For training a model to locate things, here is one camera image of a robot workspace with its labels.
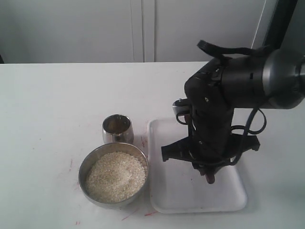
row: rice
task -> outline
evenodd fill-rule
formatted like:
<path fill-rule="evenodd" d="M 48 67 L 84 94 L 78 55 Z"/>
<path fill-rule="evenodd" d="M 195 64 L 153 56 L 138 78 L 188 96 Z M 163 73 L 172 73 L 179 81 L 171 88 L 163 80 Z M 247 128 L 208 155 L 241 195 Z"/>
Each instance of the rice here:
<path fill-rule="evenodd" d="M 88 173 L 85 188 L 99 202 L 115 203 L 134 195 L 145 182 L 145 171 L 137 158 L 124 152 L 102 156 Z"/>

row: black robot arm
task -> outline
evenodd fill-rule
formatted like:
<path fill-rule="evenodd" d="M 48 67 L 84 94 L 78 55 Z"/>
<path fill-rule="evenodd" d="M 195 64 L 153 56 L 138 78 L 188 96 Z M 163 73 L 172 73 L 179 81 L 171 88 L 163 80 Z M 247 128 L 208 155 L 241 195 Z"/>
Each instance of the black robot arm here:
<path fill-rule="evenodd" d="M 219 169 L 235 165 L 243 152 L 259 149 L 255 135 L 266 127 L 260 108 L 290 109 L 302 101 L 305 64 L 299 53 L 270 47 L 230 49 L 204 41 L 198 47 L 214 58 L 185 83 L 187 99 L 173 104 L 177 121 L 188 125 L 189 134 L 163 146 L 162 156 L 163 161 L 174 158 L 191 162 L 208 183 L 213 183 Z M 235 53 L 245 57 L 224 56 Z M 231 126 L 235 108 L 253 109 L 245 126 Z M 264 115 L 264 125 L 252 131 L 250 125 L 257 111 Z M 244 132 L 234 134 L 235 129 Z"/>

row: small metal cup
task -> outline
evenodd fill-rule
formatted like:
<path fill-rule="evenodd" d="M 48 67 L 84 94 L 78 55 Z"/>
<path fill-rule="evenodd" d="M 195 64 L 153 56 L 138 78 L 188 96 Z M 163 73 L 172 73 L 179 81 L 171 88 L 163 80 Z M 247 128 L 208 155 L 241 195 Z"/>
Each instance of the small metal cup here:
<path fill-rule="evenodd" d="M 122 114 L 113 114 L 107 117 L 102 124 L 104 143 L 125 142 L 133 143 L 132 122 Z"/>

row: metal bowl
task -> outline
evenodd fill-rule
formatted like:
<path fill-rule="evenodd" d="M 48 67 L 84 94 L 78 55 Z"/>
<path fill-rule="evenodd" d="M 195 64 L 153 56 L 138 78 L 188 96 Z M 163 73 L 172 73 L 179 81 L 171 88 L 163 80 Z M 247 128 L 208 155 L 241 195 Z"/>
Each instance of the metal bowl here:
<path fill-rule="evenodd" d="M 138 192 L 136 192 L 133 196 L 129 197 L 128 199 L 125 199 L 121 202 L 116 203 L 107 203 L 107 202 L 99 202 L 94 199 L 92 199 L 85 188 L 85 181 L 88 175 L 88 172 L 90 171 L 91 167 L 94 165 L 96 161 L 98 161 L 103 155 L 107 153 L 112 153 L 114 151 L 121 151 L 125 152 L 127 154 L 130 154 L 137 158 L 139 162 L 142 164 L 144 171 L 145 171 L 145 182 L 143 186 L 140 188 Z M 94 149 L 91 153 L 86 156 L 84 161 L 81 164 L 79 174 L 78 174 L 78 180 L 80 183 L 80 187 L 85 195 L 85 197 L 92 202 L 93 204 L 103 207 L 103 208 L 119 208 L 122 206 L 125 206 L 131 202 L 133 202 L 145 189 L 145 187 L 148 184 L 148 161 L 144 153 L 137 147 L 128 144 L 128 143 L 108 143 L 105 145 L 102 145 L 96 149 Z"/>

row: bowl rim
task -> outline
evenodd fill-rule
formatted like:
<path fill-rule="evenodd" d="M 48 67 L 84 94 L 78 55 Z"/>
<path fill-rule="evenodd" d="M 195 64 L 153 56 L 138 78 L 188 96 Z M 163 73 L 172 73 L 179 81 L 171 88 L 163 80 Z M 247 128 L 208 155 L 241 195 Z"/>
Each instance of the bowl rim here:
<path fill-rule="evenodd" d="M 129 145 L 129 146 L 132 146 L 132 147 L 136 148 L 137 150 L 139 150 L 140 153 L 142 154 L 142 156 L 145 158 L 145 161 L 146 161 L 146 165 L 147 165 L 147 176 L 146 176 L 146 178 L 145 178 L 144 184 L 143 184 L 142 187 L 139 189 L 139 191 L 137 191 L 136 193 L 134 193 L 131 197 L 129 197 L 129 198 L 127 198 L 127 199 L 124 199 L 124 200 L 122 200 L 122 201 L 120 201 L 120 202 L 114 202 L 114 203 L 99 202 L 99 201 L 97 201 L 97 200 L 95 200 L 95 199 L 92 199 L 89 195 L 87 195 L 87 192 L 86 192 L 86 190 L 85 190 L 85 187 L 83 187 L 83 185 L 82 185 L 82 183 L 81 183 L 81 169 L 82 169 L 82 167 L 84 166 L 83 164 L 84 164 L 84 162 L 87 160 L 87 158 L 88 158 L 90 155 L 92 155 L 95 151 L 97 151 L 97 150 L 99 150 L 100 148 L 105 147 L 105 146 L 107 146 L 107 145 L 115 145 L 115 144 L 118 144 L 118 145 Z M 80 185 L 80 187 L 81 187 L 81 190 L 82 190 L 83 194 L 86 196 L 86 198 L 90 199 L 90 201 L 92 201 L 92 202 L 94 202 L 94 203 L 105 204 L 105 205 L 116 205 L 116 204 L 120 204 L 120 203 L 123 203 L 123 202 L 125 202 L 125 201 L 127 201 L 127 200 L 133 198 L 135 195 L 137 195 L 139 192 L 141 192 L 142 189 L 146 186 L 148 177 L 149 177 L 149 164 L 148 164 L 148 159 L 147 159 L 146 155 L 144 154 L 144 152 L 143 152 L 139 147 L 136 147 L 136 146 L 134 146 L 134 145 L 132 145 L 132 144 L 125 143 L 125 142 L 110 142 L 110 143 L 106 143 L 106 144 L 104 144 L 104 145 L 101 145 L 101 146 L 95 148 L 95 149 L 92 150 L 92 151 L 85 157 L 85 159 L 82 161 L 81 166 L 80 166 L 80 170 L 79 170 L 79 172 L 78 172 L 78 182 L 79 182 L 79 185 Z"/>

